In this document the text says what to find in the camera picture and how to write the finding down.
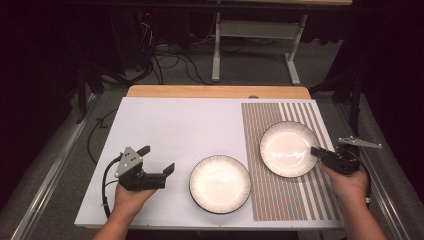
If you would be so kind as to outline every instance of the striped mat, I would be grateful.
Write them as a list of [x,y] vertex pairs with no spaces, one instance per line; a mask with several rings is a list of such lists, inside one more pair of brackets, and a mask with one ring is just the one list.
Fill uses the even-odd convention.
[[328,176],[316,165],[307,174],[285,178],[271,172],[260,156],[264,132],[281,121],[296,121],[315,132],[321,147],[326,128],[320,124],[315,102],[242,103],[248,169],[252,179],[255,221],[340,220],[337,200]]

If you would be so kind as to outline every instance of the gray carpet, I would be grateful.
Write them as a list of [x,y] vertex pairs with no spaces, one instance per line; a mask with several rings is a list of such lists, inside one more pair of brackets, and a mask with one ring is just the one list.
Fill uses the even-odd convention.
[[[233,45],[226,45],[228,50],[234,48]],[[222,85],[290,85],[288,72],[282,63],[282,56],[275,53],[278,46],[251,46],[249,49],[231,53],[223,52],[221,82]],[[313,86],[324,80],[329,67],[337,53],[339,44],[329,44],[320,46],[317,42],[310,44],[302,43],[295,58],[295,63],[302,85]],[[190,56],[196,63],[200,77],[204,81],[209,81],[212,66],[212,50],[192,48],[191,50],[181,50]],[[162,74],[165,84],[198,84],[188,77],[196,78],[194,65],[191,65],[187,58],[183,60],[165,53],[158,56],[159,63],[163,67]],[[128,77],[137,73],[128,70]],[[157,84],[155,74],[150,74],[139,84]],[[96,230],[76,227],[73,223],[78,213],[82,198],[84,197],[95,164],[90,160],[87,153],[88,137],[97,123],[96,118],[101,118],[119,106],[120,100],[126,95],[126,89],[120,86],[107,85],[105,93],[100,97],[99,103],[92,115],[87,119],[87,124],[81,133],[78,141],[69,155],[69,163],[51,196],[47,207],[44,209],[38,224],[35,226],[30,239],[90,239]],[[346,125],[346,118],[343,109],[345,106],[334,105],[329,94],[314,96],[318,102],[324,122],[329,130],[333,144],[336,145],[338,137],[349,136],[351,131]],[[107,138],[110,126],[113,124],[114,114],[105,119],[107,128],[96,128],[93,132],[90,149],[95,159],[102,151]],[[22,216],[28,209],[38,188],[40,187],[46,173],[50,169],[53,160],[59,155],[58,151],[65,144],[71,134],[71,130],[76,119],[75,111],[70,115],[68,121],[64,123],[57,134],[51,139],[39,157],[35,159],[32,167],[28,170],[21,184],[10,199],[7,207],[0,214],[0,239],[10,239],[14,230],[18,226]],[[381,151],[368,149],[368,157],[372,159],[372,164],[377,169],[382,185],[384,185],[388,199],[393,204],[398,217],[401,219],[408,232],[410,239],[424,239],[423,226],[423,205],[418,200],[414,190],[406,180],[403,171],[399,168],[396,159],[384,141],[384,135],[375,123],[372,112],[366,104],[366,99],[362,99],[360,113],[359,130],[364,140],[382,143],[384,148]],[[381,211],[381,202],[374,201],[371,204],[371,211],[382,226],[384,232],[391,239],[396,239],[396,232],[392,229],[392,224],[387,214]],[[263,234],[246,232],[221,233],[194,233],[194,232],[174,232],[174,231],[146,231],[130,233],[136,236],[144,236],[146,239],[202,239],[222,238],[222,239],[320,239],[318,231],[308,232],[268,232]],[[326,231],[322,233],[324,239],[341,239],[343,231]]]

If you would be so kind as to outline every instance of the black cable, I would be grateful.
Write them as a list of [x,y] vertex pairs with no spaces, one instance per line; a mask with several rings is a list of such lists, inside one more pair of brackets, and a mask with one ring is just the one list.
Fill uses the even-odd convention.
[[195,72],[196,76],[199,78],[199,80],[200,80],[201,83],[203,83],[205,85],[214,85],[212,83],[207,83],[207,82],[203,81],[202,77],[199,75],[199,71],[197,71],[196,64],[193,62],[193,60],[187,54],[185,54],[185,53],[180,53],[180,54],[183,55],[183,56],[185,56],[190,61],[190,63],[193,65],[194,72]]
[[[159,61],[158,61],[158,59],[156,58],[156,56],[153,54],[153,59],[155,59],[155,62],[156,62],[156,65],[158,66],[158,68],[159,68],[159,74],[160,74],[160,78],[158,77],[158,82],[159,82],[159,85],[163,85],[163,74],[162,74],[162,69],[161,69],[161,67],[160,67],[160,65],[159,65]],[[155,71],[155,68],[153,67],[153,64],[152,64],[152,69],[153,69],[153,72],[156,74],[156,77],[158,76],[157,75],[157,73],[156,73],[156,71]]]
[[96,119],[96,120],[97,120],[96,125],[94,125],[93,129],[91,129],[91,132],[90,132],[90,134],[88,135],[88,139],[87,139],[87,152],[88,152],[88,155],[90,156],[91,161],[92,161],[95,165],[97,165],[97,161],[95,160],[95,158],[94,158],[94,156],[93,156],[93,154],[91,153],[91,150],[90,150],[91,137],[93,136],[94,130],[96,130],[96,129],[97,129],[97,127],[98,127],[100,124],[101,124],[101,126],[100,126],[99,128],[107,128],[107,126],[104,126],[104,125],[103,125],[103,123],[104,123],[105,119],[106,119],[109,115],[111,115],[112,113],[114,113],[116,110],[118,110],[118,108],[113,109],[112,111],[110,111],[109,113],[107,113],[107,114],[106,114],[105,116],[103,116],[102,118],[97,118],[97,119]]
[[112,162],[110,162],[109,165],[107,165],[105,172],[103,174],[103,180],[102,180],[102,202],[103,202],[103,204],[102,204],[102,206],[103,206],[103,209],[105,210],[105,214],[106,214],[107,218],[109,218],[109,216],[110,216],[110,208],[109,208],[109,204],[107,202],[107,197],[106,197],[106,177],[107,177],[107,173],[109,172],[109,169],[112,167],[112,165],[119,162],[119,160],[121,160],[121,155],[119,157],[113,159]]
[[119,180],[110,181],[110,182],[106,183],[105,187],[107,187],[108,185],[115,183],[115,182],[119,182]]

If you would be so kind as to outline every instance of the wooden edge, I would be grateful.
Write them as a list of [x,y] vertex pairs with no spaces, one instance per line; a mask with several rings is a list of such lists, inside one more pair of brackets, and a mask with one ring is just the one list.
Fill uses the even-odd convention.
[[301,86],[134,85],[127,97],[311,99],[308,89]]

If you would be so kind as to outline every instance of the white table surface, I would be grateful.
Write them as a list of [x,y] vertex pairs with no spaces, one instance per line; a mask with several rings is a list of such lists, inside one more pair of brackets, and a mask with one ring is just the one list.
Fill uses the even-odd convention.
[[[237,211],[216,215],[202,210],[191,198],[189,177],[195,165],[212,155],[228,155],[247,168],[241,103],[312,103],[320,125],[325,129],[314,100],[282,99],[189,99],[123,98],[105,143],[92,180],[75,220],[85,227],[100,227],[106,222],[101,206],[101,182],[106,166],[125,147],[139,150],[150,145],[144,159],[148,173],[160,173],[175,162],[175,172],[135,217],[131,227],[143,229],[191,230],[305,230],[340,229],[342,220],[254,221],[251,198]],[[331,146],[328,133],[325,141]],[[108,180],[115,180],[109,171]],[[110,208],[115,184],[106,188]]]

